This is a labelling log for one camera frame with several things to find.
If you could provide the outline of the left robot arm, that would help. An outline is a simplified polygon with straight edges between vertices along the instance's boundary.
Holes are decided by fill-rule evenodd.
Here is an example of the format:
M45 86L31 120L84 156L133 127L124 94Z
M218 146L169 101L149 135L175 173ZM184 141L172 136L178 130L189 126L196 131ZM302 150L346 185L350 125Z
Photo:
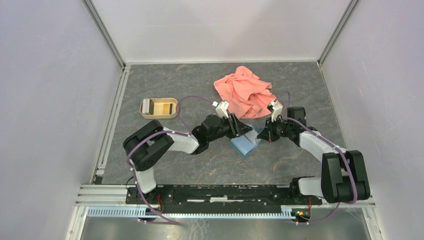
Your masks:
M251 126L241 122L233 113L228 117L210 114L190 133L171 130L158 120L151 120L128 136L122 144L138 190L137 196L145 204L156 200L154 165L166 152L198 155L209 148L210 142L224 137L235 139L252 130Z

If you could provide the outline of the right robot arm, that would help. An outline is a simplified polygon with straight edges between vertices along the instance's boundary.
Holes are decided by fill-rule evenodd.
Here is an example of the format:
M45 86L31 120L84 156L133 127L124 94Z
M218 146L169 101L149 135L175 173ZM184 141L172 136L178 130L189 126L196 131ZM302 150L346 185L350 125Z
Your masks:
M281 138L290 139L298 147L312 154L321 163L321 175L295 177L289 189L289 199L302 204L309 196L325 199L328 203L350 203L369 199L371 190L364 156L358 150L346 150L329 141L312 126L307 126L304 107L283 107L273 101L267 109L271 116L257 135L270 143Z

